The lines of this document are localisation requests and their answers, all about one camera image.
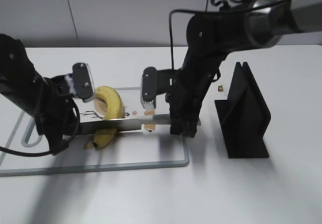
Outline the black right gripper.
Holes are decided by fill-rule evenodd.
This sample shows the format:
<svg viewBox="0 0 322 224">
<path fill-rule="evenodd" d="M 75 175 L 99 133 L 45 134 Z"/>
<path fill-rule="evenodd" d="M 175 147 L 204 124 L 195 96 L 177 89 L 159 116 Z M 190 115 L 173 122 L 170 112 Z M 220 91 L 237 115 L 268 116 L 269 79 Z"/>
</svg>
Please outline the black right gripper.
<svg viewBox="0 0 322 224">
<path fill-rule="evenodd" d="M 210 86 L 210 74 L 204 70 L 172 70 L 173 83 L 167 92 L 170 106 L 170 134 L 194 137 L 202 102 Z"/>
</svg>

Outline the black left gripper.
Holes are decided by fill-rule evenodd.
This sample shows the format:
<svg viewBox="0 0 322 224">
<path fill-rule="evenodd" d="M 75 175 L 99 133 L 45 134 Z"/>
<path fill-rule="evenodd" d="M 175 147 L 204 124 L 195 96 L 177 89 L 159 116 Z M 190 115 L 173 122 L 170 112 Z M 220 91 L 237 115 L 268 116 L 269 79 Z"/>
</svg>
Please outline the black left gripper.
<svg viewBox="0 0 322 224">
<path fill-rule="evenodd" d="M 45 135 L 49 153 L 54 156 L 66 150 L 75 138 L 76 130 L 72 135 L 63 135 L 60 130 L 69 124 L 77 128 L 80 113 L 64 76 L 43 78 L 37 75 L 33 83 L 39 87 L 33 113 L 37 131 Z"/>
</svg>

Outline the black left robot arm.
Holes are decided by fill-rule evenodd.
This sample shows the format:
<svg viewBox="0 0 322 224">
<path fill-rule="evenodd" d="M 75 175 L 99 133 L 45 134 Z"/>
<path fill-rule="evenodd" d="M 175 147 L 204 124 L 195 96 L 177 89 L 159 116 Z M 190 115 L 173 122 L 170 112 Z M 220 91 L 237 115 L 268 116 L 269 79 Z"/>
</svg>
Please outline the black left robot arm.
<svg viewBox="0 0 322 224">
<path fill-rule="evenodd" d="M 1 95 L 34 118 L 37 131 L 45 135 L 49 150 L 24 153 L 1 147 L 22 157 L 56 155 L 69 147 L 79 125 L 80 113 L 63 76 L 44 78 L 29 60 L 23 43 L 1 34 Z"/>
</svg>

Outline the black and silver right robot arm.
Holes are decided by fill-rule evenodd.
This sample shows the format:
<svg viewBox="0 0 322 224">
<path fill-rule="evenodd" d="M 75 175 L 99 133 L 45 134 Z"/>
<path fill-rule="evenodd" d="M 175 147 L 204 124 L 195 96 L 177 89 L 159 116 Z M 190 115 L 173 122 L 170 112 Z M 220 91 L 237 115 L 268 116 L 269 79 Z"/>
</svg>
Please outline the black and silver right robot arm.
<svg viewBox="0 0 322 224">
<path fill-rule="evenodd" d="M 284 35 L 321 31 L 321 0 L 210 2 L 220 10 L 191 12 L 186 56 L 167 94 L 174 135 L 195 136 L 202 102 L 230 53 L 270 48 Z"/>
</svg>

